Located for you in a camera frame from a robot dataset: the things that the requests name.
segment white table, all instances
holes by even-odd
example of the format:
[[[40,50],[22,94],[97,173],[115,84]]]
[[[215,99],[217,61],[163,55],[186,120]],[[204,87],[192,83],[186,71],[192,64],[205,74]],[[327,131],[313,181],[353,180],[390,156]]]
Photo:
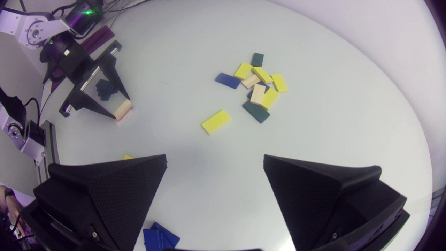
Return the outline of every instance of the white table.
[[[120,127],[86,109],[63,118],[58,109],[73,87],[66,80],[42,121],[57,127],[62,164],[167,154],[144,228],[159,222],[184,249],[294,250],[262,168],[270,154],[380,165],[381,180],[408,198],[411,215],[386,250],[416,246],[432,193],[426,140],[400,91],[348,42],[263,1],[148,2],[121,15],[113,32],[123,46],[116,68],[134,114]],[[264,69],[281,73],[289,87],[263,124],[242,108],[243,86],[214,81],[254,52],[265,54]],[[220,109],[232,121],[209,136],[200,124]],[[143,239],[141,232],[136,251],[145,250]]]

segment robotic arm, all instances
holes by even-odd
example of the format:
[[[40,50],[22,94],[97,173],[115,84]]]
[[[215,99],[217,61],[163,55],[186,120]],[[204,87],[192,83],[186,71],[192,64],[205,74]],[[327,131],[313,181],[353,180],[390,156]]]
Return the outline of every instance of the robotic arm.
[[[26,120],[26,108],[18,97],[9,97],[0,88],[0,128],[22,153],[38,166],[44,156],[44,132],[33,121]]]
[[[12,34],[19,43],[29,49],[36,49],[52,36],[65,31],[74,36],[84,34],[102,19],[102,5],[102,0],[77,0],[73,10],[65,18],[57,20],[51,13],[25,13],[0,8],[0,32]]]

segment cable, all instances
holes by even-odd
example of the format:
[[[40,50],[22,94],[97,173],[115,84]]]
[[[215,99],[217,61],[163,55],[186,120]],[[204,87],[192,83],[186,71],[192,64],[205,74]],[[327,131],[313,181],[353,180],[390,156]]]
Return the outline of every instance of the cable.
[[[19,2],[20,2],[20,6],[22,6],[23,12],[27,12],[26,8],[25,8],[25,4],[23,3],[23,0],[19,0]]]
[[[101,28],[112,18],[116,17],[117,15],[119,15],[119,13],[116,13],[115,15],[113,15],[112,17],[110,17],[109,19],[107,19],[101,26]]]
[[[16,242],[20,242],[20,241],[22,241],[22,240],[24,240],[24,239],[26,239],[26,238],[29,238],[29,237],[34,237],[34,235],[33,235],[33,234],[30,234],[30,235],[24,236],[24,237],[22,237],[22,238],[20,238],[20,239],[17,239]]]
[[[37,101],[36,98],[32,97],[28,100],[28,102],[26,102],[25,106],[27,106],[31,101],[36,102],[36,106],[37,106],[37,126],[40,126],[40,106],[39,106],[39,102]]]
[[[119,1],[121,1],[121,0],[115,1],[115,4],[112,5],[110,8],[108,8],[106,11],[104,11],[104,13],[107,13],[109,10],[111,10],[115,5],[117,5],[119,3]]]
[[[64,9],[72,8],[72,7],[76,6],[76,4],[77,4],[77,2],[74,2],[74,3],[69,4],[69,5],[61,6],[61,7],[57,8],[57,9],[53,10],[53,11],[51,12],[51,15],[56,14],[56,12],[58,12],[59,10],[62,10],[62,11],[63,11]]]
[[[130,9],[130,8],[136,7],[136,6],[138,6],[138,5],[142,4],[142,3],[149,2],[149,1],[150,1],[150,0],[145,0],[145,1],[142,1],[142,2],[137,3],[137,4],[135,4],[135,5],[132,5],[132,6],[130,6],[130,7],[122,8],[122,9],[117,9],[117,10],[111,10],[111,11],[109,11],[109,12],[117,12],[117,11],[121,11],[121,10],[127,10],[127,9]]]
[[[111,23],[111,25],[110,25],[110,29],[113,27],[113,24],[115,23],[115,21],[116,21],[116,19],[122,14],[122,13],[124,13],[124,12],[126,12],[127,10],[124,10],[123,12],[120,12],[116,17],[115,17],[115,19],[113,19],[113,22]]]
[[[53,92],[51,92],[51,93],[48,95],[48,97],[47,97],[46,100],[45,100],[45,103],[43,103],[42,111],[40,111],[40,116],[42,115],[42,113],[43,113],[43,109],[45,108],[45,105],[46,105],[46,103],[48,102],[48,99],[50,99],[51,94],[53,94]]]
[[[14,228],[11,230],[11,233],[14,233],[14,231],[16,230],[17,226],[19,225],[19,220],[20,220],[20,214],[16,219],[16,224],[14,225]]]

